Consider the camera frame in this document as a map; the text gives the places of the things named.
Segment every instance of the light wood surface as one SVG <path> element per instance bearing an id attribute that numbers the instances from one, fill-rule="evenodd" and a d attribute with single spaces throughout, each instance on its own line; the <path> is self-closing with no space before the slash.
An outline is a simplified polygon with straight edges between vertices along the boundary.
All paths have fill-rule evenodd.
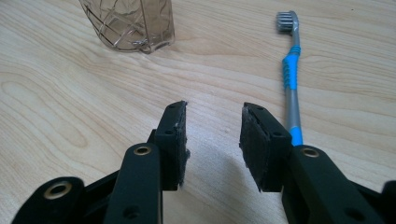
<path id="1" fill-rule="evenodd" d="M 301 24 L 299 96 L 307 145 L 380 191 L 396 179 L 396 3 L 390 0 L 173 0 L 176 42 L 119 53 L 78 0 L 0 1 L 0 222 L 41 184 L 86 185 L 120 168 L 164 108 L 189 102 L 185 186 L 165 192 L 164 223 L 286 223 L 259 193 L 238 147 L 244 102 L 285 123 L 281 60 Z"/>

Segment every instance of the table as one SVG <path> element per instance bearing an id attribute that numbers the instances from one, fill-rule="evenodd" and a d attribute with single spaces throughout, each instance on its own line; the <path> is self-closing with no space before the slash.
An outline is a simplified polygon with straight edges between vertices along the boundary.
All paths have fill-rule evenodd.
<path id="1" fill-rule="evenodd" d="M 184 187 L 164 223 L 285 223 L 238 147 L 244 102 L 285 123 L 281 60 L 301 24 L 304 143 L 347 178 L 380 191 L 396 179 L 396 3 L 390 0 L 174 0 L 176 42 L 150 55 L 106 48 L 77 0 L 0 2 L 0 222 L 41 184 L 88 185 L 146 142 L 163 110 L 188 101 Z"/>

